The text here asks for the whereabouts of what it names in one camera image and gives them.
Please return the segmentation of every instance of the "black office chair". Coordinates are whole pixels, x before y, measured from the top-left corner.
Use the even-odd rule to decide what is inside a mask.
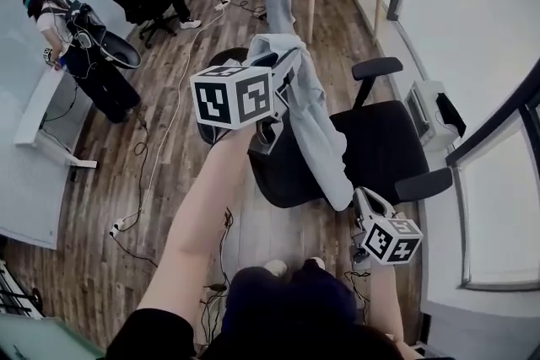
[[[165,11],[169,8],[169,6],[163,6],[162,9],[158,9],[156,11],[153,11],[152,14],[149,14],[149,12],[146,9],[137,8],[137,9],[130,9],[126,8],[125,5],[122,5],[121,0],[112,0],[113,2],[118,3],[126,13],[126,20],[130,23],[141,25],[144,23],[147,23],[138,33],[138,37],[142,40],[144,39],[144,34],[148,33],[148,36],[146,37],[146,41],[144,42],[144,46],[146,48],[151,48],[152,45],[150,44],[150,40],[154,36],[155,32],[157,32],[159,29],[162,29],[165,31],[167,35],[173,35],[176,36],[176,32],[171,29],[167,24],[172,21],[173,19],[176,19],[178,15],[171,15],[170,17],[164,18],[163,14]]]
[[[223,64],[231,55],[242,62],[239,50],[219,53],[211,64]],[[336,129],[347,138],[343,162],[346,165],[345,175],[353,187],[367,187],[392,205],[422,200],[452,185],[449,168],[429,172],[419,137],[401,101],[364,106],[376,77],[402,69],[402,64],[395,57],[355,65],[353,77],[357,81],[362,80],[362,85],[354,107],[330,116]],[[288,115],[283,118],[283,123],[283,133],[269,155],[249,152],[259,189],[267,200],[281,208],[324,198],[302,157]]]

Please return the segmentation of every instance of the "white box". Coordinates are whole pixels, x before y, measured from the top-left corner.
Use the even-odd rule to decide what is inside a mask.
[[[408,264],[424,237],[411,219],[374,218],[362,224],[366,230],[362,247],[383,265]]]
[[[197,121],[240,129],[273,113],[270,67],[209,67],[192,75]]]

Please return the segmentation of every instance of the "white shoe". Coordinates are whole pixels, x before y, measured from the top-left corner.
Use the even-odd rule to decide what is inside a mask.
[[[264,265],[264,268],[270,271],[275,277],[283,277],[289,269],[281,260],[273,260]]]
[[[312,256],[310,260],[314,260],[322,270],[327,269],[327,267],[324,265],[324,261],[322,260],[322,258],[319,258],[318,256]]]
[[[201,21],[198,19],[187,19],[183,23],[180,22],[181,29],[196,29],[201,25]]]

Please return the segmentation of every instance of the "chair seat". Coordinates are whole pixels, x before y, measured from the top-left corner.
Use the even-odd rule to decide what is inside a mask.
[[[413,122],[400,101],[365,105],[331,116],[347,137],[345,174],[356,188],[367,187],[391,204],[399,199],[399,180],[429,172]]]
[[[363,106],[331,116],[347,137],[345,174],[353,187],[364,186],[400,202],[395,184],[429,172],[413,123],[399,101]],[[268,156],[250,153],[251,167],[262,194],[274,206],[289,208],[323,198],[324,194],[302,157],[289,124]]]

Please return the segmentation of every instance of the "white desk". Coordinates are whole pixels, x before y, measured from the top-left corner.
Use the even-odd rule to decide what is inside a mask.
[[[64,73],[64,70],[56,71],[52,67],[43,74],[26,107],[13,143],[16,146],[32,146],[44,149],[67,165],[96,168],[96,161],[75,158],[60,143],[55,142],[40,130],[43,116],[51,103],[52,96],[57,91],[58,84],[62,81]]]

